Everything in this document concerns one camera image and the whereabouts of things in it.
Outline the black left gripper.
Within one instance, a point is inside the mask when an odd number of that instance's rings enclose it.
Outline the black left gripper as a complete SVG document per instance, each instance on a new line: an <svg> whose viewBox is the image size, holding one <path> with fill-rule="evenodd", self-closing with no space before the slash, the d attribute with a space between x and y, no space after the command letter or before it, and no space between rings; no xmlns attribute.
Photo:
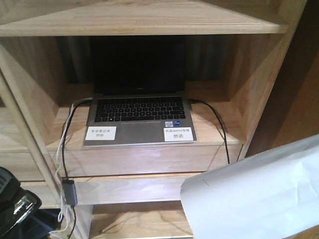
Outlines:
<svg viewBox="0 0 319 239"><path fill-rule="evenodd" d="M32 191L21 187L20 181L4 167L0 168L0 237L8 235L42 205Z"/></svg>

